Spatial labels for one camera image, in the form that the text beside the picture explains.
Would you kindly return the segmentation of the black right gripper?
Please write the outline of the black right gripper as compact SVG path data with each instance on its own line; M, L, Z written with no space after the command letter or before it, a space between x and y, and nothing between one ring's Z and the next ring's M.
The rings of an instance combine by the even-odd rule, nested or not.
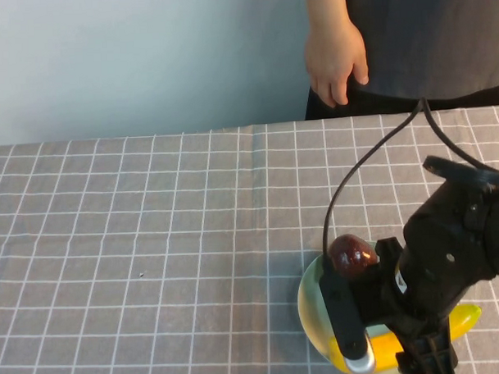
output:
M351 283L362 322L383 323L414 349L396 353L400 374L456 374L450 332L439 331L469 287L499 275L498 193L446 182L409 218L405 246L376 244L380 261Z

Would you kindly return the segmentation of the person's right hand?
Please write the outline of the person's right hand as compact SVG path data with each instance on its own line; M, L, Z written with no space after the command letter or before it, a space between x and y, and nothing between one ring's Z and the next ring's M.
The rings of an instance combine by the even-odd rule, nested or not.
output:
M350 20L312 26L306 40L305 63L311 88L328 107L347 105L347 83L369 82L366 50L360 31Z

